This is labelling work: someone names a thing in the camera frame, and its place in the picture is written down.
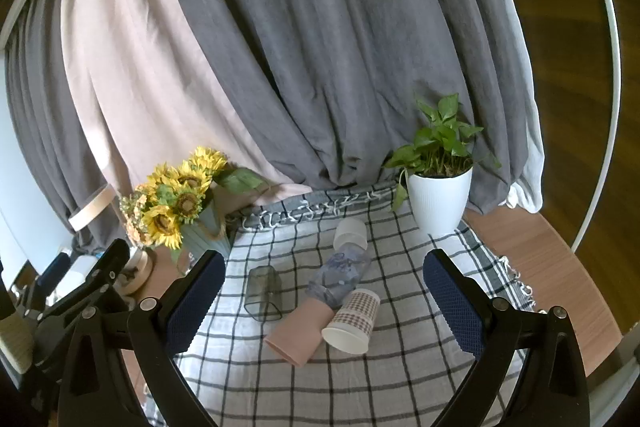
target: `paper cup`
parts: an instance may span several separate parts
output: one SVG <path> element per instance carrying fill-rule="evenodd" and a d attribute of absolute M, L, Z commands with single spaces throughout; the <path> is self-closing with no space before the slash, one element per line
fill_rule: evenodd
<path fill-rule="evenodd" d="M 354 290 L 322 330 L 322 337 L 327 344 L 346 353 L 366 353 L 379 307 L 380 297 L 376 293 L 364 289 Z"/>
<path fill-rule="evenodd" d="M 318 299 L 308 298 L 275 328 L 264 343 L 283 359 L 302 367 L 322 342 L 322 328 L 334 311 Z"/>
<path fill-rule="evenodd" d="M 340 251 L 345 243 L 353 243 L 367 250 L 367 225 L 354 217 L 345 217 L 338 223 L 334 236 L 334 251 Z"/>

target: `flower bouquet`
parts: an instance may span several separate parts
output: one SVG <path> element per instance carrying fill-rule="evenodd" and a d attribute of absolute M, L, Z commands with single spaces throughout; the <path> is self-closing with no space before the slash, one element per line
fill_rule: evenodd
<path fill-rule="evenodd" d="M 227 256 L 230 247 L 224 220 L 213 203 L 213 183 L 239 194 L 265 181 L 249 169 L 231 165 L 222 152 L 204 147 L 197 147 L 178 168 L 158 165 L 146 183 L 120 198 L 132 244 L 139 248 L 165 245 L 174 251 L 175 259 L 183 247 L 195 256 L 209 248 L 223 250 Z"/>

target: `silver bolt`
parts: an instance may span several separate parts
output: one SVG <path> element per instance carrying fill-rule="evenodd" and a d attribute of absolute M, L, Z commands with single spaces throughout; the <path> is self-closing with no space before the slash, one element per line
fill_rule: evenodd
<path fill-rule="evenodd" d="M 84 310 L 82 310 L 82 318 L 90 319 L 95 315 L 95 308 L 93 306 L 88 306 Z"/>
<path fill-rule="evenodd" d="M 554 315 L 559 319 L 566 318 L 566 310 L 562 306 L 554 306 Z"/>
<path fill-rule="evenodd" d="M 143 312 L 148 312 L 149 310 L 155 308 L 157 303 L 158 301 L 153 297 L 147 297 L 146 299 L 142 299 L 142 302 L 140 302 L 140 309 Z"/>
<path fill-rule="evenodd" d="M 499 312 L 505 312 L 509 309 L 509 301 L 507 299 L 503 299 L 502 297 L 496 297 L 491 301 L 491 304 L 497 309 Z"/>

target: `ribbed white pot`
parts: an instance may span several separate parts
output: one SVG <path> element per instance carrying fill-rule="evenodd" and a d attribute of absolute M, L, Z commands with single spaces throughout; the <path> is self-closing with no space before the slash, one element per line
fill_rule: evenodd
<path fill-rule="evenodd" d="M 455 178 L 409 176 L 409 199 L 415 222 L 423 232 L 442 236 L 458 226 L 469 197 L 472 171 L 473 167 Z"/>

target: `checkered tablecloth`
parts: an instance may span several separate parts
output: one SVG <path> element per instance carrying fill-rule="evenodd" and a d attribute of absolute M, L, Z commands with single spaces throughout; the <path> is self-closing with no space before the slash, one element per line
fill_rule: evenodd
<path fill-rule="evenodd" d="M 409 204 L 391 213 L 388 186 L 358 194 L 315 192 L 276 205 L 252 208 L 236 228 L 226 281 L 190 349 L 176 362 L 203 406 L 221 427 L 236 426 L 428 426 L 462 382 L 473 362 L 460 351 L 422 280 L 422 261 L 442 248 L 464 275 L 490 296 L 503 296 L 530 311 L 523 284 L 461 222 L 444 237 L 415 224 Z M 262 339 L 277 322 L 259 323 L 242 306 L 247 274 L 270 264 L 282 279 L 283 312 L 303 298 L 312 273 L 331 254 L 344 216 L 367 224 L 372 264 L 360 287 L 376 292 L 380 309 L 364 356 L 322 344 L 296 369 Z M 522 367 L 517 353 L 485 420 L 498 422 Z M 145 412 L 162 426 L 151 397 Z"/>

